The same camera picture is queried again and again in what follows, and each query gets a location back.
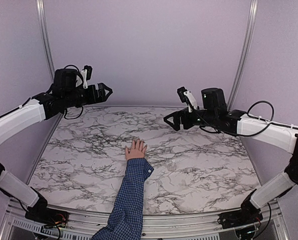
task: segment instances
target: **sleeve cuff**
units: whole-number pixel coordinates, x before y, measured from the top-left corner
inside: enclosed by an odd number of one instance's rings
[[[154,168],[146,161],[145,158],[133,158],[128,160],[127,166],[141,165],[143,166],[144,180],[151,176]]]

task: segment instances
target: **wall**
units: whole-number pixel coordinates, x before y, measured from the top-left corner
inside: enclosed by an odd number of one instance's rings
[[[35,1],[0,0],[0,115],[51,83]],[[0,161],[25,181],[53,121],[42,122],[0,147]],[[9,198],[0,193],[0,225]]]
[[[275,120],[298,125],[298,1],[260,0],[251,50],[234,104],[247,110],[258,100],[275,107]],[[268,117],[270,108],[253,111]],[[288,164],[290,155],[251,139],[244,144],[264,183]],[[298,240],[298,186],[279,200],[290,239]]]
[[[176,90],[226,98],[238,67],[250,1],[49,0],[46,19],[56,68],[94,68],[106,105],[182,106]]]

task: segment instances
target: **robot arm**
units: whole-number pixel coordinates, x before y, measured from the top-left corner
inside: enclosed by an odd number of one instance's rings
[[[208,88],[201,91],[204,109],[193,107],[190,91],[184,87],[178,89],[182,102],[188,108],[173,112],[166,116],[164,121],[176,131],[193,126],[214,128],[213,133],[226,133],[235,137],[250,137],[292,154],[289,165],[285,170],[269,180],[259,189],[254,190],[241,204],[241,210],[222,213],[219,223],[223,228],[236,227],[256,222],[262,219],[260,208],[286,194],[293,186],[298,185],[298,126],[285,125],[255,117],[248,112],[233,110],[227,111],[224,94],[221,89]]]
[[[30,98],[23,105],[0,116],[0,145],[29,126],[64,113],[68,108],[105,102],[113,91],[103,83],[98,84],[98,89],[95,85],[88,86],[91,73],[90,66],[85,66],[81,72],[69,68],[56,70],[49,91]],[[42,195],[8,172],[1,163],[0,190],[25,203],[29,211],[26,217],[29,219],[49,224],[59,213],[47,208],[47,201]]]

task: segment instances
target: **blue checkered sleeve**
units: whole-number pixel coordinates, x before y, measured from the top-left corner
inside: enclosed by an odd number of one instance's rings
[[[143,226],[143,186],[153,167],[145,158],[127,162],[127,169],[108,225],[91,240],[139,240]]]

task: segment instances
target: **marble tabletop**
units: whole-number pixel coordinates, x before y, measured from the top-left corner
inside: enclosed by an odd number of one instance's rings
[[[125,145],[143,139],[155,168],[144,185],[144,214],[189,214],[239,207],[259,181],[239,138],[198,127],[174,131],[176,108],[86,107],[62,119],[30,186],[49,204],[110,213],[126,168]],[[79,114],[70,109],[69,117]]]

